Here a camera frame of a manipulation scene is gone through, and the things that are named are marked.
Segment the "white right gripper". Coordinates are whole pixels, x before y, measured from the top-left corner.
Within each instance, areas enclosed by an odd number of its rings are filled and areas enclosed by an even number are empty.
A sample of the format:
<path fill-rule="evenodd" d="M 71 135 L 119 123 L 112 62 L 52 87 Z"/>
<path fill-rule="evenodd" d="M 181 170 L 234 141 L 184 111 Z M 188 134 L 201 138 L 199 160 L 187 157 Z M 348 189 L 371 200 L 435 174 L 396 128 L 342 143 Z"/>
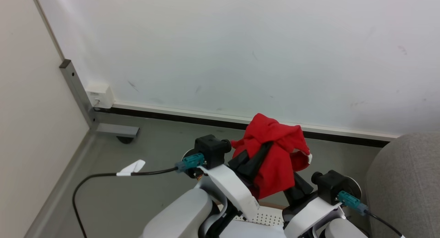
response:
<path fill-rule="evenodd" d="M 294 181 L 293 187 L 283 191 L 289 206 L 298 205 L 314 191 L 314 188 L 297 172 L 294 172 Z M 296 214 L 289 208 L 283 210 L 284 234 L 287 238 L 299 238 L 311 230 L 312 237 L 317 238 L 319 236 L 317 230 L 334 219 L 346 219 L 341 203 L 330 205 L 320 197 L 316 197 Z"/>

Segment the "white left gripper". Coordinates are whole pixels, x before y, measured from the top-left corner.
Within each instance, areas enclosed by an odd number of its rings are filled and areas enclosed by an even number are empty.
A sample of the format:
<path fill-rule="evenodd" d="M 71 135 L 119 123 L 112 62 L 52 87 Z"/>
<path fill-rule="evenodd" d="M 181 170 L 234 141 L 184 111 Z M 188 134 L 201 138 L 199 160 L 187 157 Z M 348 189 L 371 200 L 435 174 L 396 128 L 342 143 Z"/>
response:
<path fill-rule="evenodd" d="M 211 181 L 214 190 L 219 191 L 220 196 L 225 196 L 248 220 L 252 220 L 258 214 L 260 205 L 233 170 L 240 167 L 240 176 L 247 182 L 253 182 L 272 145 L 273 141 L 262 144 L 252 158 L 246 149 L 242 150 L 228 161 L 229 167 L 224 164 L 213 169 L 198 166 L 207 175 L 203 180 Z"/>

